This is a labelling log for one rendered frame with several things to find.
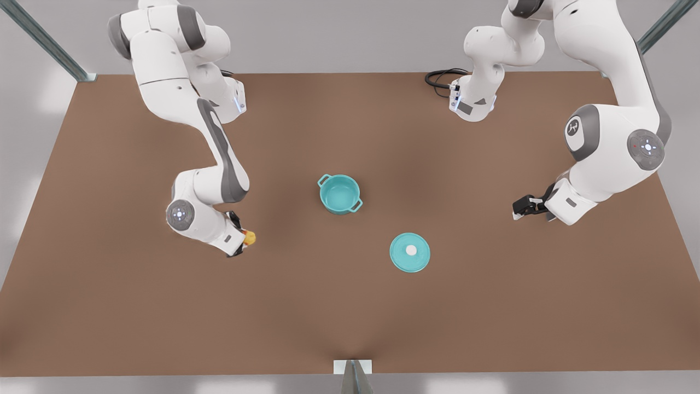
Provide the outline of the teal lid with white knob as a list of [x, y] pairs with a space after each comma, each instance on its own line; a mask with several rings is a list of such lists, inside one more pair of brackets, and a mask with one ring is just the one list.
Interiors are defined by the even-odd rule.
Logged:
[[392, 263], [406, 273], [417, 273], [425, 269], [430, 261], [430, 247], [418, 234], [397, 235], [389, 247]]

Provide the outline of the silver frame post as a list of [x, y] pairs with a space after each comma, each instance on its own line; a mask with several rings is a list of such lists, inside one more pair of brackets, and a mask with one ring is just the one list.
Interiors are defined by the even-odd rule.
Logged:
[[16, 0], [0, 0], [0, 10], [32, 37], [77, 82], [97, 80], [96, 74], [86, 72]]
[[372, 374], [371, 360], [337, 360], [333, 374], [342, 374], [340, 394], [374, 394], [367, 378]]
[[675, 0], [673, 5], [658, 18], [647, 32], [637, 41], [640, 52], [644, 55], [660, 40], [672, 27], [683, 18], [696, 4], [698, 0]]

